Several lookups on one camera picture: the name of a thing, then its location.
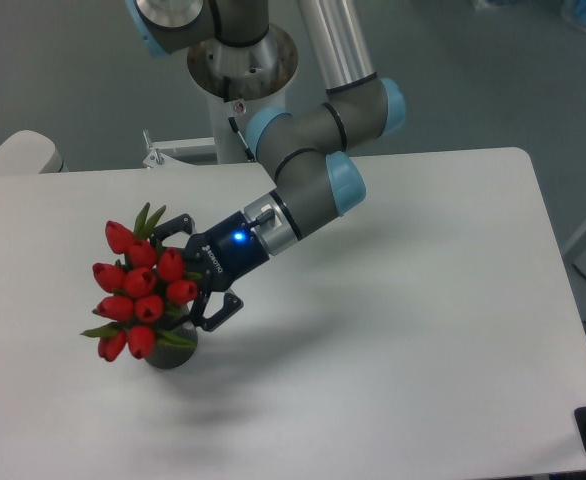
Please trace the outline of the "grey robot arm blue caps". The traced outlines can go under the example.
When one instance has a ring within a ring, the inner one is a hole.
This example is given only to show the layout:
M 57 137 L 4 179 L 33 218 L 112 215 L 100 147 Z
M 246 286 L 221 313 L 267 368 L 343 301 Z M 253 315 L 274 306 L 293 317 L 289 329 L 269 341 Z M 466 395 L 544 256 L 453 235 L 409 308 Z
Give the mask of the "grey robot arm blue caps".
M 183 256 L 200 275 L 190 311 L 170 320 L 211 331 L 242 307 L 232 284 L 346 214 L 365 197 L 348 150 L 399 128 L 406 115 L 397 84 L 378 76 L 351 1 L 303 1 L 299 8 L 327 99 L 293 115 L 273 103 L 291 82 L 297 51 L 264 1 L 131 1 L 129 14 L 154 55 L 183 50 L 192 79 L 222 101 L 214 116 L 236 161 L 254 161 L 274 189 L 197 233 L 188 219 L 156 237 L 189 235 Z

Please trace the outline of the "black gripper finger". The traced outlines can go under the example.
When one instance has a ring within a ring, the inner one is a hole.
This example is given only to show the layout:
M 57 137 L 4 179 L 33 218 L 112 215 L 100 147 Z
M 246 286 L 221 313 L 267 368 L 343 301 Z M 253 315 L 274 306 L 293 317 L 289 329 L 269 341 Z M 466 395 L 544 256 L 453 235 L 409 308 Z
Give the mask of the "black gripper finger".
M 177 234 L 184 233 L 190 237 L 195 232 L 195 223 L 189 214 L 181 214 L 171 220 L 156 225 L 148 239 L 156 253 L 162 253 L 165 249 L 163 242 Z
M 171 320 L 167 329 L 174 330 L 185 323 L 191 323 L 194 327 L 201 328 L 205 332 L 212 332 L 244 307 L 243 300 L 228 290 L 223 292 L 222 306 L 207 316 L 206 310 L 210 297 L 211 292 L 199 293 L 189 311 L 181 314 L 177 319 Z

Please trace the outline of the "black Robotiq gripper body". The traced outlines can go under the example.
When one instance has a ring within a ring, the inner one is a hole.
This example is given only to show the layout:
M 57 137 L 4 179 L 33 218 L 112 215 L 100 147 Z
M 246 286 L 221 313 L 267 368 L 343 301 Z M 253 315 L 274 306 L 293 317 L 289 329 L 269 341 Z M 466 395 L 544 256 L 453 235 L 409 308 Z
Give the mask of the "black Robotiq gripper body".
M 201 289 L 224 292 L 232 284 L 269 260 L 266 249 L 237 211 L 210 229 L 189 237 L 183 250 L 188 272 L 199 273 Z

